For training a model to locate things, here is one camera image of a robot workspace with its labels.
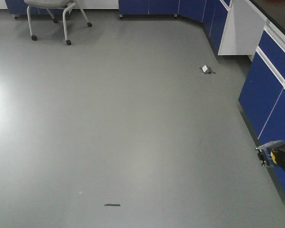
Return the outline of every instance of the blue cabinet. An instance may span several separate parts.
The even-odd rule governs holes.
[[[119,0],[120,14],[148,14],[148,0]]]
[[[285,140],[285,90],[278,99],[259,138],[261,144],[274,140]]]
[[[5,0],[10,14],[26,14],[28,5],[23,0]],[[53,14],[62,14],[60,9],[52,9]],[[31,14],[48,14],[46,9],[31,8]]]
[[[180,0],[179,14],[202,22],[205,4],[206,0]]]
[[[225,6],[219,1],[216,4],[214,11],[210,39],[214,48],[218,51],[222,41],[224,28],[227,20],[228,11]]]
[[[264,31],[259,47],[277,68],[285,79],[285,52],[277,45],[277,43]]]
[[[149,14],[178,14],[179,0],[149,0]]]
[[[203,17],[203,24],[204,24],[206,32],[208,33],[208,36],[211,33],[214,11],[215,11],[217,2],[218,0],[207,0],[206,2],[204,17]]]
[[[119,13],[123,14],[177,14],[179,0],[119,0]]]
[[[261,144],[274,140],[285,140],[285,90],[278,99],[275,108],[259,138]],[[285,193],[285,171],[274,167],[274,172]]]
[[[256,53],[239,102],[255,133],[259,135],[283,87]]]
[[[28,5],[23,0],[5,0],[10,14],[26,14]],[[31,9],[32,14],[38,14],[37,8]]]

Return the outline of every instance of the chair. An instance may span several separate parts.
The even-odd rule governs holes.
[[[65,41],[67,45],[71,45],[71,41],[67,38],[67,21],[66,21],[66,13],[71,10],[76,4],[78,4],[82,15],[84,16],[88,27],[92,26],[92,23],[89,22],[88,18],[86,17],[86,13],[82,9],[82,5],[80,0],[24,0],[26,4],[28,4],[27,13],[28,13],[28,25],[30,35],[33,41],[37,40],[37,36],[33,35],[32,26],[31,26],[31,19],[30,19],[30,9],[32,7],[37,7],[41,9],[46,9],[48,13],[51,15],[53,22],[58,23],[58,20],[54,17],[51,9],[62,9],[62,20],[63,20],[63,29],[65,33]]]

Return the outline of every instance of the black countertop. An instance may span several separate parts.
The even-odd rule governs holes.
[[[285,0],[250,0],[285,34]]]

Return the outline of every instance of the chair seat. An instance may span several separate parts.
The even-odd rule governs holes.
[[[24,0],[30,6],[42,9],[55,9],[66,6],[73,0]]]

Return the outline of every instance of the chair leg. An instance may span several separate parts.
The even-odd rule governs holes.
[[[29,32],[30,32],[30,35],[31,35],[31,38],[33,41],[36,41],[37,40],[37,36],[33,35],[33,30],[32,30],[32,25],[31,25],[31,19],[30,19],[30,9],[31,9],[31,6],[29,5],[28,8],[27,8],[27,14],[28,14],[28,26],[29,26]]]
[[[52,11],[50,9],[47,9],[47,12],[49,13],[49,15],[51,15],[51,18],[53,19],[54,23],[58,23],[58,20],[55,18],[54,14],[52,13]]]
[[[75,2],[73,2],[71,5],[69,5],[68,7],[66,7],[64,10],[63,10],[63,13],[62,13],[62,20],[63,20],[63,30],[65,32],[65,41],[66,41],[66,44],[67,45],[71,45],[71,41],[69,39],[67,39],[67,20],[66,20],[66,13],[72,9],[74,6],[76,5]]]
[[[84,18],[85,18],[85,20],[86,20],[86,22],[87,22],[88,27],[91,27],[91,26],[92,26],[92,23],[89,22],[89,19],[87,18],[86,13],[85,13],[85,11],[84,11],[83,8],[82,8],[82,5],[81,5],[80,0],[76,0],[76,2],[77,2],[77,4],[78,4],[78,7],[80,8],[80,11],[81,11],[82,15],[84,16]]]

